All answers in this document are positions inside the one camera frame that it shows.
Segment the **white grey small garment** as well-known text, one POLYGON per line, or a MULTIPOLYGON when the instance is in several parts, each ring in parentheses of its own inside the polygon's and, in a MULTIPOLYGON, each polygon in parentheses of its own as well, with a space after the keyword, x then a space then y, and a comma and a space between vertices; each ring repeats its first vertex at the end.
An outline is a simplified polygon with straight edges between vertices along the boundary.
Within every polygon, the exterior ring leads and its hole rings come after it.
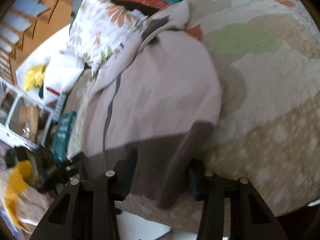
POLYGON ((99 71, 86 107, 82 171, 96 178, 137 151, 130 192, 172 207, 184 172, 219 119, 222 89, 202 42, 184 31, 189 3, 154 14, 99 71))

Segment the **teal cardboard box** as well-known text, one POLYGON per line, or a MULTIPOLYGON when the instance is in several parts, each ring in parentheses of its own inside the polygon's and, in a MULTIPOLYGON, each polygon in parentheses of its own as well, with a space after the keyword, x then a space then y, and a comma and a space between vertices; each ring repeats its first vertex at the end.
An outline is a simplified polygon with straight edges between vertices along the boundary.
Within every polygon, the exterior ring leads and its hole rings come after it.
POLYGON ((77 113, 75 111, 67 112, 60 116, 56 133, 54 134, 51 145, 51 151, 54 155, 54 158, 59 162, 66 160, 67 146, 76 116, 77 113))

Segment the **light blue flat box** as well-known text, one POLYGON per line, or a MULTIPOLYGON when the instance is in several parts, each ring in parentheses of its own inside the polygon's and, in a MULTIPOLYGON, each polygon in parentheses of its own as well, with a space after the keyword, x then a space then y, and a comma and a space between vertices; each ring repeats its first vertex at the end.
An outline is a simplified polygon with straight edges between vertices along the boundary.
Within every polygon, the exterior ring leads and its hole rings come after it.
POLYGON ((55 104, 55 108, 54 108, 54 111, 53 111, 53 117, 52 117, 53 121, 58 121, 59 120, 61 112, 62 112, 64 104, 65 104, 66 98, 67 98, 66 94, 61 94, 57 98, 57 101, 56 101, 56 104, 55 104))

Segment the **heart pattern quilt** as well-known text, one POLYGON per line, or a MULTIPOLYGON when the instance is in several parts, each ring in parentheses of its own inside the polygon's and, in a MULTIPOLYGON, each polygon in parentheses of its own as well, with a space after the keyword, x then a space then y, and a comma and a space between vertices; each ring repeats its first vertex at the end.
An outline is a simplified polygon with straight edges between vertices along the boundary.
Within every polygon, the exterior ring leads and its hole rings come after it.
MULTIPOLYGON (((219 119, 195 158, 227 179, 246 177, 274 215, 319 198, 319 30, 300 1, 185 0, 184 31, 203 43, 222 89, 219 119)), ((202 204, 130 192, 117 207, 196 232, 202 204)))

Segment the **yellow bag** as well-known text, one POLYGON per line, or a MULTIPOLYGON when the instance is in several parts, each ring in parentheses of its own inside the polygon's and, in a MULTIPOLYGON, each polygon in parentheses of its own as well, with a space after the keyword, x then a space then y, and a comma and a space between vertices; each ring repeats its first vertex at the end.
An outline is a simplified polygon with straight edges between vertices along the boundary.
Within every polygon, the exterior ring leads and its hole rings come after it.
POLYGON ((23 83, 23 90, 25 92, 40 88, 43 85, 47 65, 48 63, 38 64, 25 72, 23 83))

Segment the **white red plastic bag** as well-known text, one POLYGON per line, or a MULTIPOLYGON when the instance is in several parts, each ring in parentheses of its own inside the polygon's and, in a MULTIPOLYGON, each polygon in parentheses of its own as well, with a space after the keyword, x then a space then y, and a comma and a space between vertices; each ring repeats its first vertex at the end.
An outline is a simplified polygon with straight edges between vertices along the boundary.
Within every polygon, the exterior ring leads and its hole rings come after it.
POLYGON ((55 102, 61 94, 68 94, 84 71, 85 63, 73 55, 56 53, 50 58, 43 82, 43 100, 46 105, 55 102))

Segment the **floral white pillow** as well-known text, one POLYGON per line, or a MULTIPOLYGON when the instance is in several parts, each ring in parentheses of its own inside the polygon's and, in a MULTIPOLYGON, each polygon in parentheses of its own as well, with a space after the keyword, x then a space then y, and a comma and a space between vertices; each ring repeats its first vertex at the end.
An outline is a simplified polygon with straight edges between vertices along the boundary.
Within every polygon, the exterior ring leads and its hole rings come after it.
POLYGON ((83 0, 69 31, 74 50, 96 74, 108 58, 124 47, 127 35, 142 28, 147 16, 111 0, 83 0))

